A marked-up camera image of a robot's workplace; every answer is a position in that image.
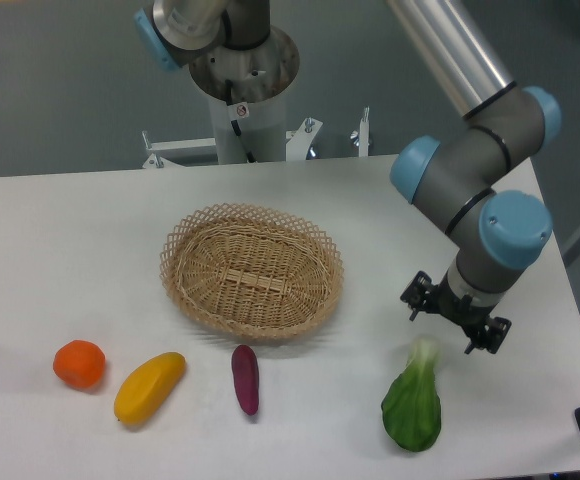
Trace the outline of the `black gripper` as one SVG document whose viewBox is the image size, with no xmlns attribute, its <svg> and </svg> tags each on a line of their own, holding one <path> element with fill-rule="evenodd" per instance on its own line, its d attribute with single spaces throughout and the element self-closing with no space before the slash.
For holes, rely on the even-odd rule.
<svg viewBox="0 0 580 480">
<path fill-rule="evenodd" d="M 406 303 L 411 313 L 410 321 L 424 312 L 440 314 L 458 325 L 469 338 L 464 351 L 470 354 L 475 349 L 496 354 L 511 328 L 511 321 L 502 317 L 490 317 L 493 305 L 478 306 L 477 298 L 470 295 L 458 297 L 443 279 L 438 285 L 424 272 L 419 271 L 403 293 L 400 300 Z"/>
</svg>

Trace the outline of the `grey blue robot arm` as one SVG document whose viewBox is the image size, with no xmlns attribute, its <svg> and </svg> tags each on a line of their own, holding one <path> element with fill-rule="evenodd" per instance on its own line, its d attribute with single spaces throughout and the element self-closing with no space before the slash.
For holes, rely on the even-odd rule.
<svg viewBox="0 0 580 480">
<path fill-rule="evenodd" d="M 510 322 L 493 315 L 539 257 L 552 219 L 537 198 L 494 185 L 558 134 L 558 102 L 520 88 L 458 1 L 393 1 L 390 9 L 466 122 L 442 143 L 422 136 L 396 157 L 390 180 L 458 247 L 439 283 L 418 274 L 402 294 L 413 312 L 460 326 L 470 349 L 498 351 Z M 273 108 L 296 78 L 294 42 L 266 1 L 154 1 L 134 16 L 147 51 L 166 70 L 187 68 L 216 106 L 223 164 L 286 161 L 285 118 Z"/>
</svg>

